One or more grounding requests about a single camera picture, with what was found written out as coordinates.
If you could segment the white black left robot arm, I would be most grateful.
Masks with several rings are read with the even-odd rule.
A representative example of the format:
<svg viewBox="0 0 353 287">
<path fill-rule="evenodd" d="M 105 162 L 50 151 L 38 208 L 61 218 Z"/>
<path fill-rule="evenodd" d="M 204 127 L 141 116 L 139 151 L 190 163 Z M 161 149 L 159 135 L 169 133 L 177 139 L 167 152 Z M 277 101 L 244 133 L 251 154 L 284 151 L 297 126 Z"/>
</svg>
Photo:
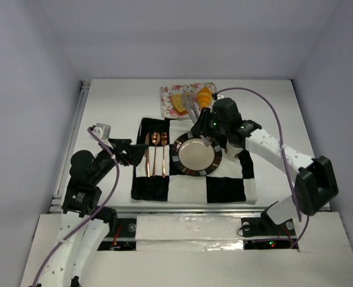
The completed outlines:
<svg viewBox="0 0 353 287">
<path fill-rule="evenodd" d="M 102 191 L 98 184 L 113 168 L 138 166 L 148 145 L 133 145 L 129 139 L 98 143 L 98 154 L 80 150 L 71 157 L 56 243 L 33 286 L 81 286 L 102 240 L 117 228 L 116 210 L 99 202 Z"/>
</svg>

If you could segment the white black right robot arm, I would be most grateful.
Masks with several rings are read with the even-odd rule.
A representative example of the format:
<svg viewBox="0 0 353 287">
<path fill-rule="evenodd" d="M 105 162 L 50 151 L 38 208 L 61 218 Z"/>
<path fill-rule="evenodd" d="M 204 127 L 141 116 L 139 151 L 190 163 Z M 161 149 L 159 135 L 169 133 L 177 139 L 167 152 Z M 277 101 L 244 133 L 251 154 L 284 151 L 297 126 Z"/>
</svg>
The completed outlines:
<svg viewBox="0 0 353 287">
<path fill-rule="evenodd" d="M 226 138 L 225 153 L 231 158 L 248 151 L 286 174 L 291 195 L 267 207 L 250 228 L 266 233 L 290 219 L 313 216 L 339 193 L 330 159 L 302 154 L 285 145 L 282 137 L 275 139 L 260 124 L 243 119 L 230 98 L 203 108 L 191 131 L 209 141 Z"/>
</svg>

